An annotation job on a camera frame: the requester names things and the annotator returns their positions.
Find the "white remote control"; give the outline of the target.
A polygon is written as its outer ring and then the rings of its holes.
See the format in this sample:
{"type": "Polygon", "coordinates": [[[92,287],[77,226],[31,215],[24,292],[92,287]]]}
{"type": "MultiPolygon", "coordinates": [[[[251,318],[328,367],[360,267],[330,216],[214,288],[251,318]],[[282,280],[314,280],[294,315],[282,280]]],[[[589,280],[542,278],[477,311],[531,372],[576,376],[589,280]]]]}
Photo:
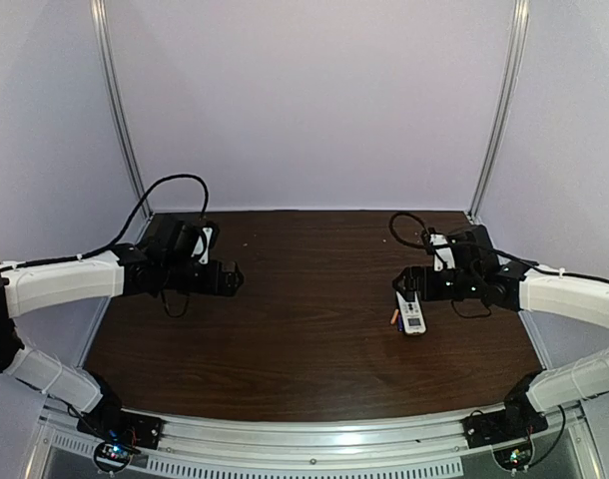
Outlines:
{"type": "Polygon", "coordinates": [[[399,315],[402,317],[404,333],[409,336],[426,333],[426,325],[416,292],[414,300],[403,300],[396,295],[399,315]]]}

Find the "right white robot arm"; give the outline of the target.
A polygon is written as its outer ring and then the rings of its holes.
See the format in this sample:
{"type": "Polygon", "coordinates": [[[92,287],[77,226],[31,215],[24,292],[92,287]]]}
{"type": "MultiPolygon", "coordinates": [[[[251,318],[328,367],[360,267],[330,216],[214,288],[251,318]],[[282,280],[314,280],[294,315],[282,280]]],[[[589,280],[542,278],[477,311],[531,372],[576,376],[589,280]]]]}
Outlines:
{"type": "MultiPolygon", "coordinates": [[[[609,330],[609,280],[577,277],[529,262],[443,270],[411,266],[392,281],[392,287],[409,301],[478,299],[486,306],[550,313],[609,330]]],[[[609,346],[524,376],[505,396],[505,421],[522,429],[551,408],[605,393],[609,393],[609,346]]]]}

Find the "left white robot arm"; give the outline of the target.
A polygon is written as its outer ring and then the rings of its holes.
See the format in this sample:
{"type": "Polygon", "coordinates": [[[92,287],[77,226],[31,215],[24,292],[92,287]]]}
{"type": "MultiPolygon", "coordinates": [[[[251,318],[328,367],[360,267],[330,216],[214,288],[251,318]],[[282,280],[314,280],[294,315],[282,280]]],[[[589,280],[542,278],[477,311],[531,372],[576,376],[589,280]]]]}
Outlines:
{"type": "Polygon", "coordinates": [[[90,257],[0,262],[0,374],[53,396],[97,429],[124,427],[122,402],[100,376],[63,364],[26,345],[16,318],[83,299],[148,294],[231,297],[244,283],[239,266],[211,259],[207,251],[120,243],[90,257]]]}

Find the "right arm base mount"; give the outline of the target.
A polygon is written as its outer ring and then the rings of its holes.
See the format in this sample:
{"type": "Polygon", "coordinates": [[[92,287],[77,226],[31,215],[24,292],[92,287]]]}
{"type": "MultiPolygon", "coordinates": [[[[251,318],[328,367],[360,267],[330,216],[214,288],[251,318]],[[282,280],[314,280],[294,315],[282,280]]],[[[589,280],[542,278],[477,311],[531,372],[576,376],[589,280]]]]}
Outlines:
{"type": "Polygon", "coordinates": [[[488,446],[495,464],[510,473],[531,466],[535,457],[533,435],[548,429],[546,418],[539,413],[512,422],[505,409],[474,410],[461,420],[461,425],[469,449],[488,446]]]}

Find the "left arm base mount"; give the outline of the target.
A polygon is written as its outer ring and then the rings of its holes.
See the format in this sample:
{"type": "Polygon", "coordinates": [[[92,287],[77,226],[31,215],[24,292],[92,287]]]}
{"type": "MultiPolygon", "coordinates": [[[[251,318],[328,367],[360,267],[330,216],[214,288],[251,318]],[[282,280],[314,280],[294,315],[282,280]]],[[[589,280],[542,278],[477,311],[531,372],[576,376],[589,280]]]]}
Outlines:
{"type": "Polygon", "coordinates": [[[158,448],[163,429],[159,417],[121,410],[118,423],[102,425],[91,414],[70,410],[77,418],[76,429],[100,440],[92,452],[92,460],[101,473],[113,476],[124,471],[136,456],[158,448]]]}

